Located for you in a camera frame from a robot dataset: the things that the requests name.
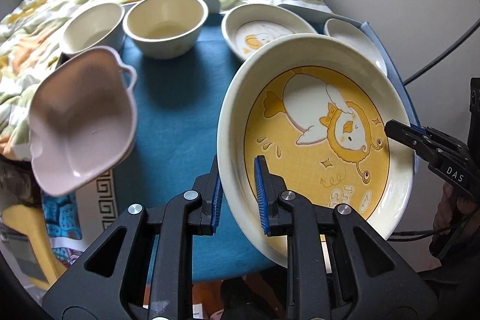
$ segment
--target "bowl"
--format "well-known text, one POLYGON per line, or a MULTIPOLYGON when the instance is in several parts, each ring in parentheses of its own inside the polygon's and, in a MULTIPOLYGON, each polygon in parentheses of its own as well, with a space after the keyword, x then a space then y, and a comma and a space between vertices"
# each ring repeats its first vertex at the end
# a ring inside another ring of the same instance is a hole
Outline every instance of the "bowl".
POLYGON ((122 19, 125 11, 116 3, 97 4, 71 20, 60 40, 60 49, 68 57, 98 45, 121 50, 125 33, 122 19))
MULTIPOLYGON (((318 34, 268 43, 242 64, 220 111, 217 154, 232 214, 265 256, 287 266, 285 237, 268 238, 255 197, 254 157, 313 203, 348 203, 388 238, 407 205, 413 151, 384 124, 408 124, 397 92, 359 51, 318 34)), ((330 268, 326 244, 323 250, 330 268)))
POLYGON ((99 46, 71 58, 40 84, 28 124, 32 169, 44 192, 68 194, 129 153, 137 127, 136 79, 116 51, 99 46))
POLYGON ((359 29, 352 24, 340 19, 329 19, 323 27, 325 35, 343 41, 357 49, 362 55, 374 63, 387 75, 387 66, 382 54, 375 44, 359 29))
POLYGON ((193 47, 207 17, 203 0, 143 0, 128 11, 123 30, 144 55, 171 59, 193 47))
POLYGON ((242 4, 222 20, 222 33, 235 55, 244 62, 257 49, 294 33, 317 33, 303 18, 271 4, 242 4))

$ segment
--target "patterned border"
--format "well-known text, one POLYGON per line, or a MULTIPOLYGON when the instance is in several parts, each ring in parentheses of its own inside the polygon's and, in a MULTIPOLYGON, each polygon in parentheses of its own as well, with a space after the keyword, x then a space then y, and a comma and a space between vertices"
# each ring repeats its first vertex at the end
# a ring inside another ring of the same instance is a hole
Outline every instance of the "patterned border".
POLYGON ((98 208, 102 216, 103 230, 105 231, 119 215, 115 200, 112 170, 99 176, 95 182, 97 184, 98 208))

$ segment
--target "metal screw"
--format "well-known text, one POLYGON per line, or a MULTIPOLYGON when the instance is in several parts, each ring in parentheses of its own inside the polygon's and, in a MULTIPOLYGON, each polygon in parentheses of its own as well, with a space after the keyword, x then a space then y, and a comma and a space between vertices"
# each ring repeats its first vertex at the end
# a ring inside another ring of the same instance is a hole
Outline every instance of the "metal screw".
POLYGON ((195 190, 189 190, 183 193, 183 197, 184 199, 192 200, 198 197, 198 193, 195 190))
POLYGON ((347 205, 347 204, 338 205, 337 210, 338 210, 338 213, 344 214, 344 215, 350 214, 352 212, 352 208, 350 207, 350 205, 347 205))
POLYGON ((130 214, 138 214, 142 211, 143 207, 140 204, 132 204, 128 207, 128 212, 130 214))
POLYGON ((293 191, 287 190, 282 193, 282 198, 285 201, 291 201, 297 197, 293 191))

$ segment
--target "oval plate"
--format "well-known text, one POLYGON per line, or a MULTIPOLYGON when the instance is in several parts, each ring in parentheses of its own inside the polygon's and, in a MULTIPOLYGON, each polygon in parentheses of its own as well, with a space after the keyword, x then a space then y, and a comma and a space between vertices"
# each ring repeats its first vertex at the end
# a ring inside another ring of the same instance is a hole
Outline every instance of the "oval plate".
MULTIPOLYGON (((408 124, 397 92, 367 58, 341 41, 294 34, 268 43, 238 70, 218 124, 220 178, 244 235, 287 266, 285 237, 261 228, 253 159, 313 203, 344 202, 388 238, 405 210, 413 151, 388 140, 384 124, 408 124)), ((323 243, 327 269, 330 269, 323 243)))

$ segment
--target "table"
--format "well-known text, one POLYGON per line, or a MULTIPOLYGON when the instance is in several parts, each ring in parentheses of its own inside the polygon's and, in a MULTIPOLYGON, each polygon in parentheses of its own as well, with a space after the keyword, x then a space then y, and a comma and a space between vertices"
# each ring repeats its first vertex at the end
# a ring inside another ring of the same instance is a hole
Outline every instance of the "table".
MULTIPOLYGON (((222 18, 210 15, 194 48, 169 61, 144 59, 126 39, 122 59, 138 72, 134 90, 138 128, 135 148, 113 170, 119 212, 133 203, 147 208, 165 204, 191 189, 197 176, 210 171, 223 97, 241 65, 223 39, 222 18)), ((315 28, 322 31, 320 25, 315 28)), ((362 30, 376 39, 368 24, 362 30)), ((386 56, 389 79, 412 121, 413 106, 386 56)), ((193 248, 194 283, 251 274, 274 265, 246 239, 225 200, 217 233, 194 236, 193 248)))

